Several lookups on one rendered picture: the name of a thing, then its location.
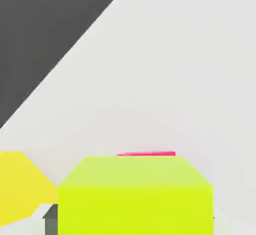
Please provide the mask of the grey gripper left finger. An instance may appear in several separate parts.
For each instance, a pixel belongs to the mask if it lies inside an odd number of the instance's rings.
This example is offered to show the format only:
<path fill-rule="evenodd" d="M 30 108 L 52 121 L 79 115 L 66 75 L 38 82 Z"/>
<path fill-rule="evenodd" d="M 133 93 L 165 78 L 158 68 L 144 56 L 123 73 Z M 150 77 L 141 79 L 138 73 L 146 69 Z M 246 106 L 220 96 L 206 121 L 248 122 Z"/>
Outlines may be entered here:
<path fill-rule="evenodd" d="M 42 217 L 45 235 L 58 235 L 58 204 L 53 204 Z"/>

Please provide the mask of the small lime cube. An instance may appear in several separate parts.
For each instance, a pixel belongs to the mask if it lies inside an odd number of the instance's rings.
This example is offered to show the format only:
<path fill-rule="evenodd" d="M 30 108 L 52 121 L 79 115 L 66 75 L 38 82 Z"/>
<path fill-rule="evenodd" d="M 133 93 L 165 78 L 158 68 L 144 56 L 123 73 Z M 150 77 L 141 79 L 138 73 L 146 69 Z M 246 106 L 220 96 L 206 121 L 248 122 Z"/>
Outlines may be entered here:
<path fill-rule="evenodd" d="M 88 156 L 58 186 L 58 235 L 214 235 L 213 186 L 181 156 Z"/>

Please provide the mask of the small yellow cube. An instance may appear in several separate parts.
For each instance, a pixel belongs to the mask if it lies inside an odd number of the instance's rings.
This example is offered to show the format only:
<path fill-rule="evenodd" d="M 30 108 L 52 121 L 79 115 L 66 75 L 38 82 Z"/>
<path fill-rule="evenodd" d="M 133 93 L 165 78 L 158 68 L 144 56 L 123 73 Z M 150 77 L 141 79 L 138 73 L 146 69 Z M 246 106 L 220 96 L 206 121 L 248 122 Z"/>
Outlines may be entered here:
<path fill-rule="evenodd" d="M 57 204 L 58 189 L 21 151 L 0 152 L 0 227 Z"/>

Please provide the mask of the small red cube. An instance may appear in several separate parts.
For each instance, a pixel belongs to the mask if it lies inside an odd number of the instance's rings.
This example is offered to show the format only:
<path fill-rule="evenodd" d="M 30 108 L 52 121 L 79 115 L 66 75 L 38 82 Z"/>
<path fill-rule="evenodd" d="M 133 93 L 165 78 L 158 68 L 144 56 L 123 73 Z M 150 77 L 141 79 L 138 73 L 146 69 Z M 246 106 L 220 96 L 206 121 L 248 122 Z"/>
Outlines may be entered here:
<path fill-rule="evenodd" d="M 150 151 L 150 152 L 125 152 L 118 153 L 119 157 L 135 157 L 135 156 L 176 156 L 175 151 Z"/>

